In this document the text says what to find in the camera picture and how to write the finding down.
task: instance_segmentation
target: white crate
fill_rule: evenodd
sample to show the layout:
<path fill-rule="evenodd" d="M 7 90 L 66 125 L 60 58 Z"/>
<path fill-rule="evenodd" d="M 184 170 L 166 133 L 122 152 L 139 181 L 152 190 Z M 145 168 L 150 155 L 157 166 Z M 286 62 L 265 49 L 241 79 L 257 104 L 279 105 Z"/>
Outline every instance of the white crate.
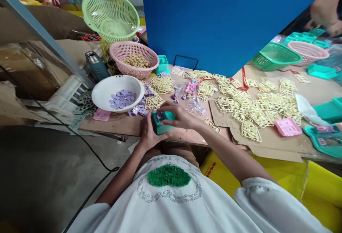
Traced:
<path fill-rule="evenodd" d="M 39 103 L 47 110 L 73 118 L 72 112 L 78 107 L 77 99 L 88 90 L 89 87 L 83 83 L 83 80 L 71 75 L 48 101 L 39 101 Z M 21 99 L 21 102 L 25 106 L 38 107 L 33 100 Z"/>

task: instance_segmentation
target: pink plastic tray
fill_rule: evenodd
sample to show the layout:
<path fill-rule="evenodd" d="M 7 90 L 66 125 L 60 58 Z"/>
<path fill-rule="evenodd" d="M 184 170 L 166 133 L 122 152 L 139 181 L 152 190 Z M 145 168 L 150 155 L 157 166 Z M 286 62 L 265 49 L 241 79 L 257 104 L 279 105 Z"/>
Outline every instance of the pink plastic tray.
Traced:
<path fill-rule="evenodd" d="M 98 121 L 108 121 L 110 117 L 111 112 L 102 110 L 101 108 L 98 108 L 93 116 L 94 120 Z"/>
<path fill-rule="evenodd" d="M 278 131 L 284 137 L 295 136 L 302 133 L 302 129 L 299 128 L 292 118 L 275 120 L 274 125 L 277 126 Z"/>

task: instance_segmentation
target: worker's hand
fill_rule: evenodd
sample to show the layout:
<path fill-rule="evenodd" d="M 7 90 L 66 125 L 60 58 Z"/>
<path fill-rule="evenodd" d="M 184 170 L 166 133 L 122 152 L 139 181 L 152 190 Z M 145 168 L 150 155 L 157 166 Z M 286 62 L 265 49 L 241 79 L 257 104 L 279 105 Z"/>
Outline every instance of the worker's hand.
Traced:
<path fill-rule="evenodd" d="M 145 116 L 143 122 L 142 122 L 142 133 L 141 133 L 141 139 L 139 142 L 139 148 L 144 149 L 144 151 L 148 151 L 155 145 L 157 145 L 162 140 L 165 140 L 172 136 L 173 130 L 170 130 L 166 133 L 163 133 L 161 135 L 157 135 L 153 131 L 152 126 L 152 115 L 153 110 L 150 110 L 149 113 Z"/>
<path fill-rule="evenodd" d="M 160 124 L 171 125 L 183 129 L 195 129 L 196 126 L 203 123 L 202 120 L 194 116 L 193 114 L 186 111 L 182 106 L 176 105 L 171 101 L 166 101 L 158 109 L 160 112 L 169 111 L 173 112 L 176 116 L 175 120 L 163 120 Z"/>

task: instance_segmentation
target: pink basket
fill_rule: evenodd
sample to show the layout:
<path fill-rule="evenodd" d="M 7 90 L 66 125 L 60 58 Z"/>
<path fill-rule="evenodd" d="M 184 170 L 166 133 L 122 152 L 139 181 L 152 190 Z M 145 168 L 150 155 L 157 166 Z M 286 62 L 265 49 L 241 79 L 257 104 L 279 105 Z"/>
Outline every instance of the pink basket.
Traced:
<path fill-rule="evenodd" d="M 307 42 L 292 41 L 289 42 L 287 46 L 303 57 L 303 61 L 292 64 L 294 66 L 308 66 L 316 60 L 326 59 L 329 57 L 329 53 L 326 50 Z"/>
<path fill-rule="evenodd" d="M 137 42 L 131 41 L 122 41 L 122 42 L 115 42 L 109 48 L 110 56 L 115 60 L 116 65 L 120 72 L 126 75 L 134 76 L 138 79 L 144 79 L 148 77 L 153 69 L 156 69 L 159 66 L 159 57 L 158 55 L 151 50 L 149 47 L 142 45 Z M 136 68 L 133 66 L 129 66 L 121 60 L 125 57 L 135 54 L 140 54 L 144 59 L 150 62 L 152 67 L 150 68 Z"/>

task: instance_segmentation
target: white shirt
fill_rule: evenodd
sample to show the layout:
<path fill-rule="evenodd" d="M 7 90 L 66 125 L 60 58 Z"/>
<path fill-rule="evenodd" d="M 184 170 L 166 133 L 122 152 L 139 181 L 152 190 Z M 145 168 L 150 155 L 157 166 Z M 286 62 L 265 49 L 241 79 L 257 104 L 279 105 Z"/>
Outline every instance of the white shirt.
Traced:
<path fill-rule="evenodd" d="M 183 168 L 190 183 L 184 187 L 150 185 L 147 173 L 165 164 Z M 330 232 L 271 181 L 246 179 L 234 199 L 185 159 L 156 156 L 140 168 L 113 207 L 100 203 L 83 209 L 68 233 Z"/>

